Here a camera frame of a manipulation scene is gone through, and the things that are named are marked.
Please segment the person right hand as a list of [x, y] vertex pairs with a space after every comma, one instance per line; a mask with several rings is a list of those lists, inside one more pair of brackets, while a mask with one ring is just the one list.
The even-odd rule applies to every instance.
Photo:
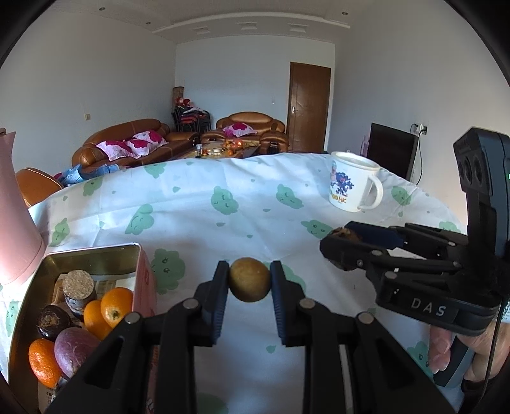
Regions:
[[[471, 366], [464, 374], [464, 379], [471, 382], [481, 382], [486, 375], [491, 343], [494, 336], [495, 322], [488, 325], [480, 336], [458, 336], [457, 338], [475, 352]], [[450, 348], [452, 333], [438, 327], [430, 328], [429, 368], [436, 374], [444, 371], [450, 362]], [[509, 324], [502, 324], [496, 340], [494, 357], [489, 377], [494, 378], [504, 366], [509, 355]]]

